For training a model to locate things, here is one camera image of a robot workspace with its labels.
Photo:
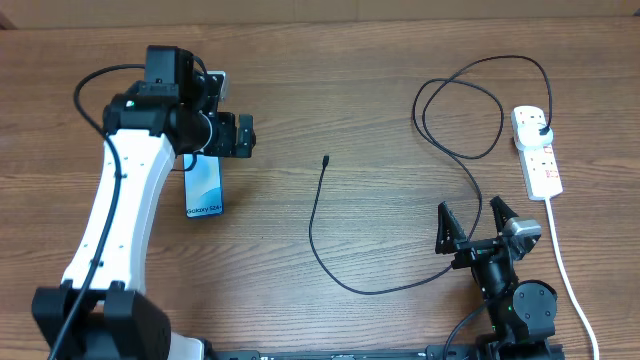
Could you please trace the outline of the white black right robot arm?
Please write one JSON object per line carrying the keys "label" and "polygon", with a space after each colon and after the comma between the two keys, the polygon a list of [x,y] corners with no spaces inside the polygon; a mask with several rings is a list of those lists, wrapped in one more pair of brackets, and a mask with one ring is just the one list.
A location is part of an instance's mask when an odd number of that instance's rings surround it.
{"label": "white black right robot arm", "polygon": [[[541,237],[541,225],[520,217],[498,196],[490,201],[497,235],[472,241],[444,202],[438,205],[435,252],[452,254],[454,269],[468,268],[483,304],[461,320],[442,346],[426,349],[430,359],[560,360],[563,347],[552,345],[557,292],[540,280],[521,281],[514,263],[530,253]],[[490,334],[472,345],[454,346],[458,332],[482,311],[489,315]]]}

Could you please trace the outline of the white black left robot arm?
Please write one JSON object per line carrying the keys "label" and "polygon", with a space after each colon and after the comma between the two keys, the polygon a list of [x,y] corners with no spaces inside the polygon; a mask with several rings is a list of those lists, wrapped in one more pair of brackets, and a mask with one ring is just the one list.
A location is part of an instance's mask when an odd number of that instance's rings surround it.
{"label": "white black left robot arm", "polygon": [[248,158],[248,114],[222,112],[225,76],[188,50],[151,45],[144,76],[115,95],[94,127],[100,182],[61,282],[35,291],[31,312],[53,359],[211,359],[210,342],[175,333],[145,295],[145,266],[164,183],[181,155]]}

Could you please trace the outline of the Samsung Galaxy smartphone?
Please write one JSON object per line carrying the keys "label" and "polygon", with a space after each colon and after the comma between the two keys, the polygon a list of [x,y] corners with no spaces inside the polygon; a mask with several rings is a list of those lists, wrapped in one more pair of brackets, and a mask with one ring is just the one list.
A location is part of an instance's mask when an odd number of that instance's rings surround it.
{"label": "Samsung Galaxy smartphone", "polygon": [[224,212],[220,159],[201,154],[183,156],[186,216],[199,218]]}

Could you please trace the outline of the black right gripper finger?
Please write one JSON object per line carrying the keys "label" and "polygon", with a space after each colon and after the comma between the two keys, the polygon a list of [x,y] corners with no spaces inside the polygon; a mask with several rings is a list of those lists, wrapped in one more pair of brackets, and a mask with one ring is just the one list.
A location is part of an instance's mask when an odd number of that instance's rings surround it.
{"label": "black right gripper finger", "polygon": [[435,243],[436,254],[451,254],[459,250],[468,238],[446,202],[438,205],[438,229]]}
{"label": "black right gripper finger", "polygon": [[518,214],[514,212],[500,196],[495,196],[490,200],[490,206],[493,211],[496,230],[498,233],[502,233],[506,223]]}

